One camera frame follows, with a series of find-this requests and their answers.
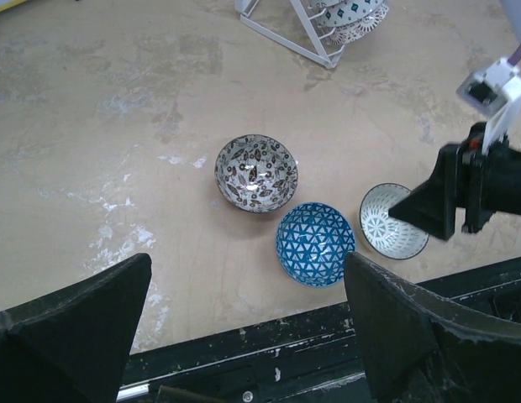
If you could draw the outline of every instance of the dish rack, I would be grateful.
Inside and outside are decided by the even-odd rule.
[[[326,8],[320,10],[320,12],[315,13],[313,8],[310,6],[304,6],[302,0],[289,0],[294,11],[296,12],[297,17],[305,28],[305,32],[308,34],[309,39],[315,49],[316,52],[305,49],[292,42],[291,40],[284,38],[283,36],[276,34],[273,31],[270,31],[268,28],[263,27],[262,25],[253,21],[250,17],[251,14],[255,11],[255,8],[259,5],[261,0],[234,0],[234,8],[240,14],[240,22],[251,29],[255,30],[259,34],[266,36],[267,38],[276,41],[278,44],[282,44],[290,50],[295,51],[296,53],[307,57],[308,59],[323,65],[327,69],[334,69],[339,63],[339,59],[341,58],[343,52],[345,51],[345,44],[341,45],[335,52],[328,53],[326,48],[324,47],[323,41],[331,34],[335,32],[335,28],[325,29],[323,27],[319,27],[318,31],[315,29],[315,20],[318,17],[323,16],[326,13]]]

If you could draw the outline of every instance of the worn table surface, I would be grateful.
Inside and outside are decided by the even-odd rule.
[[[303,36],[291,11],[263,0],[259,18]],[[336,71],[241,25],[228,0],[1,13],[0,310],[136,252],[154,274],[134,352],[344,300],[342,284],[313,290],[281,269],[282,215],[325,202],[357,230],[371,187],[416,186],[439,147],[467,135],[480,117],[455,89],[515,46],[493,0],[392,2]],[[214,185],[217,153],[245,133],[279,139],[299,163],[297,194],[269,216],[232,208]],[[407,262],[368,254],[411,281],[519,255],[521,218],[504,215]]]

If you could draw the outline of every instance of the bolt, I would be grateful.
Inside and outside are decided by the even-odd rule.
[[[250,403],[251,401],[253,401],[253,394],[247,390],[247,391],[244,392],[244,394],[242,395],[242,400],[243,400],[245,403]]]

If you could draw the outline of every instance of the blue triangle-patterned bowl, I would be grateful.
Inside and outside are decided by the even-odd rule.
[[[311,287],[341,281],[345,257],[355,251],[352,227],[343,215],[323,203],[294,207],[280,222],[276,251],[283,269]]]

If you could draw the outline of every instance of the brown leaf-patterned bowl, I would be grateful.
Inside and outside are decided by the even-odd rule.
[[[291,153],[261,134],[247,134],[225,145],[214,175],[225,199],[247,212],[274,212],[291,200],[297,188]]]

